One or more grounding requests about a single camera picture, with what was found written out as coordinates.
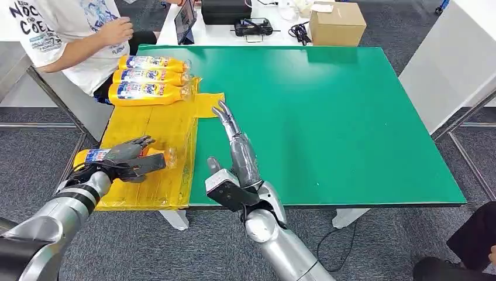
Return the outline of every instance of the cardboard box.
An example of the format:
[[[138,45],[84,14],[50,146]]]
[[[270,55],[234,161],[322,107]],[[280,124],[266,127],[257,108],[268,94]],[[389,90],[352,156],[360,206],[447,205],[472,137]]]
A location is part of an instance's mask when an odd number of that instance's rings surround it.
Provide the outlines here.
[[[332,12],[312,11],[310,33],[314,45],[358,46],[367,27],[356,3],[315,2],[332,5]]]

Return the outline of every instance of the gray carpet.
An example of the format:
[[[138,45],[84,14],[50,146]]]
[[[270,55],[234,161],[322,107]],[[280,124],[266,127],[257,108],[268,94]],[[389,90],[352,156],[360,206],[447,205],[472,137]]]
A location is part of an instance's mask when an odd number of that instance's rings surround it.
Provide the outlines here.
[[[136,30],[160,30],[165,12],[157,0],[129,5],[116,0]],[[359,2],[368,28],[363,46],[381,46],[400,73],[435,22],[437,0]],[[491,121],[495,111],[474,119]],[[0,108],[0,122],[65,121],[56,109]],[[491,184],[496,131],[457,133]],[[0,215],[21,221],[50,197],[77,141],[74,130],[0,131]],[[355,243],[338,280],[412,280],[416,261],[426,255],[457,258],[445,241],[487,201],[449,138],[438,148],[469,203],[460,208],[384,208],[360,218]],[[289,226],[315,253],[331,229],[334,210],[288,210]],[[69,248],[62,273],[67,280],[277,280],[237,215],[229,211],[189,211],[190,229],[180,232],[158,212],[96,212]],[[338,265],[349,246],[352,228],[330,237],[321,247],[325,266]]]

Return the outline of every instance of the white t-shirt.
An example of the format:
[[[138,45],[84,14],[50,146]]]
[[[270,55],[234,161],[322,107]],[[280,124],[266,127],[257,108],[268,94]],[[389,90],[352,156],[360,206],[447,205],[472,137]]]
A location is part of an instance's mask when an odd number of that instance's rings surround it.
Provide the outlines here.
[[[95,34],[107,22],[120,17],[114,0],[2,0],[17,21],[21,44],[36,67],[57,61],[66,45]],[[129,54],[129,43],[104,47],[82,63],[62,72],[85,93],[93,92]]]

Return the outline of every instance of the bottle label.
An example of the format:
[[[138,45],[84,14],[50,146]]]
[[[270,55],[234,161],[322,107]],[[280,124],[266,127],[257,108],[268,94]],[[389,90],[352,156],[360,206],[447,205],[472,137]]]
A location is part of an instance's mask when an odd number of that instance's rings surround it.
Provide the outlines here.
[[[148,83],[163,81],[165,79],[165,76],[165,71],[131,69],[124,70],[122,72],[120,80],[123,82]]]
[[[164,84],[122,83],[117,89],[117,97],[122,100],[139,100],[164,95]]]
[[[129,56],[128,68],[164,68],[169,62],[168,57],[146,57],[146,56]]]
[[[102,161],[110,149],[90,149],[84,162]]]

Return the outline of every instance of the person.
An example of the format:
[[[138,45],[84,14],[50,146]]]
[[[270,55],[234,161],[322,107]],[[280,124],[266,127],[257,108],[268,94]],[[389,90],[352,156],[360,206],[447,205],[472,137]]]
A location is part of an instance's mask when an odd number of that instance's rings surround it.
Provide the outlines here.
[[[181,0],[167,0],[180,4]],[[160,32],[135,32],[114,0],[4,0],[20,42],[38,71],[62,71],[98,102],[107,103],[112,73],[139,44],[156,44]]]
[[[490,281],[482,271],[496,265],[496,202],[480,207],[446,242],[460,263],[427,257],[414,266],[414,281]]]

